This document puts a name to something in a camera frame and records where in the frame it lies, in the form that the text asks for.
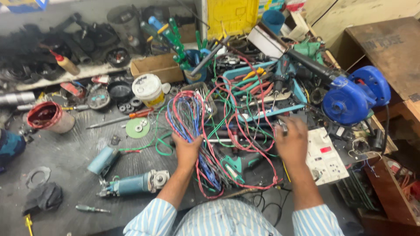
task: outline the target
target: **cloth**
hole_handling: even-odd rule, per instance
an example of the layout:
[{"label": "cloth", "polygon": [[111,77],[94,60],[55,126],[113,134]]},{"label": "cloth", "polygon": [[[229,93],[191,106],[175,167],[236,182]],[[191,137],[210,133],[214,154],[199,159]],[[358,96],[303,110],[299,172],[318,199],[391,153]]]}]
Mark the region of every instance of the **cloth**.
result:
[{"label": "cloth", "polygon": [[63,190],[52,182],[38,185],[26,196],[22,216],[57,208],[63,202]]},{"label": "cloth", "polygon": [[[124,228],[126,236],[147,235],[281,235],[251,202],[223,199],[192,208],[171,232],[176,209],[168,202],[153,199]],[[337,218],[324,204],[292,214],[294,234],[343,235]]]}]

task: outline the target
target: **blue tray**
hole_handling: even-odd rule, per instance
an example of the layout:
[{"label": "blue tray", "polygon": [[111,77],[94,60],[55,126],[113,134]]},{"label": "blue tray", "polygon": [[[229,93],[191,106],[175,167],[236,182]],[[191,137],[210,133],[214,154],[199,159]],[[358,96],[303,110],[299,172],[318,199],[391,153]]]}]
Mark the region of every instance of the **blue tray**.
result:
[{"label": "blue tray", "polygon": [[[262,64],[258,64],[255,67],[261,67],[261,68],[267,68],[269,65],[276,63],[276,61],[271,61],[271,62],[266,62],[266,63],[262,63]],[[289,66],[288,71],[293,70],[292,65]],[[250,67],[243,67],[243,68],[239,68],[239,69],[235,69],[235,70],[230,70],[230,71],[226,71],[225,73],[223,73],[223,76],[225,78],[227,78],[228,80],[234,79],[236,76],[240,76],[240,75],[244,75],[244,74],[248,74],[249,72],[251,72],[251,68]],[[293,84],[291,87],[292,92],[296,95],[297,99],[301,102],[305,102],[307,103],[308,100],[306,100],[305,95],[303,94],[303,92],[300,90],[299,85],[297,84],[296,80],[293,79]],[[288,112],[288,111],[292,111],[292,110],[297,110],[300,108],[305,107],[305,105],[303,104],[298,104],[295,106],[291,106],[288,108],[283,108],[274,112],[270,112],[270,113],[266,113],[267,116],[272,116],[272,115],[277,115],[277,114],[281,114],[284,112]],[[255,120],[258,120],[259,118],[263,118],[264,114],[262,115],[256,115],[254,117],[249,117],[248,119],[246,119],[247,122],[252,121],[252,119],[254,118]],[[238,120],[240,121],[244,121],[242,119],[241,116],[238,116]]]}]

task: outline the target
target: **green grinding disc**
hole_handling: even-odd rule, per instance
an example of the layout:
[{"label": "green grinding disc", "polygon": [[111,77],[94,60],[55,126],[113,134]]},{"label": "green grinding disc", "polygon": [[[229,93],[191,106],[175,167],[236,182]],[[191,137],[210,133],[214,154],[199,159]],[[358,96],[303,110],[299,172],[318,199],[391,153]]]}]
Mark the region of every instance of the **green grinding disc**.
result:
[{"label": "green grinding disc", "polygon": [[[146,120],[147,121],[147,125],[143,126],[142,131],[137,132],[136,131],[136,126],[140,125],[140,122],[142,120]],[[140,138],[146,136],[146,134],[149,132],[149,130],[150,130],[150,123],[144,117],[142,117],[142,118],[134,118],[134,119],[128,121],[127,122],[127,125],[126,125],[126,133],[127,133],[128,136],[130,136],[133,139],[140,139]]]}]

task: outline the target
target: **black rag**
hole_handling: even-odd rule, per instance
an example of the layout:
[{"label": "black rag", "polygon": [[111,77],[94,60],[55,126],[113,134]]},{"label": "black rag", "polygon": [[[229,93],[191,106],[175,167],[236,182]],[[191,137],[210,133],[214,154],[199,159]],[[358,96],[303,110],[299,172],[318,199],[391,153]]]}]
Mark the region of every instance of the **black rag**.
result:
[{"label": "black rag", "polygon": [[44,183],[31,190],[26,196],[26,203],[22,216],[35,214],[39,210],[51,210],[57,208],[63,202],[63,190],[52,182]]}]

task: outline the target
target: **red bottle cap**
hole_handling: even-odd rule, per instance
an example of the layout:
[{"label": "red bottle cap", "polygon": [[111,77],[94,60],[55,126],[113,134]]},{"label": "red bottle cap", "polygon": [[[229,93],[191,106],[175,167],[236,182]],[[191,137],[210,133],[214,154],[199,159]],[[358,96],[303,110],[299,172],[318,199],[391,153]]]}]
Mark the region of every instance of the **red bottle cap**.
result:
[{"label": "red bottle cap", "polygon": [[50,53],[51,53],[51,54],[53,54],[53,55],[55,56],[55,59],[56,59],[57,61],[63,61],[63,60],[64,60],[64,57],[63,57],[62,55],[59,55],[59,54],[57,54],[57,53],[53,52],[52,50],[50,50]]}]

